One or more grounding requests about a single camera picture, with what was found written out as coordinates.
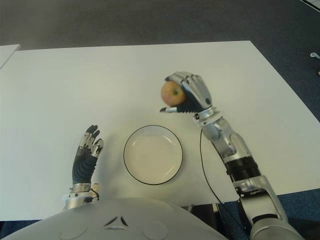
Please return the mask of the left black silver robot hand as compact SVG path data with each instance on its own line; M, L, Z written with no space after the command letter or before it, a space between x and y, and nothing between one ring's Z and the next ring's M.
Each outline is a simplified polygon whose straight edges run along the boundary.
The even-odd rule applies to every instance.
M99 155L104 148L103 139L96 140L99 134L97 125L91 125L83 134L72 166L73 185L91 183Z

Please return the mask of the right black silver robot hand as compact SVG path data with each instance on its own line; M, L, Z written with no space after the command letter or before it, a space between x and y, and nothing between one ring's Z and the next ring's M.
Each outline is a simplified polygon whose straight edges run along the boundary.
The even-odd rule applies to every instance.
M203 79L196 74L177 71L165 78L182 88L186 99L180 104L170 104L160 109L164 113L201 113L213 107L210 92Z

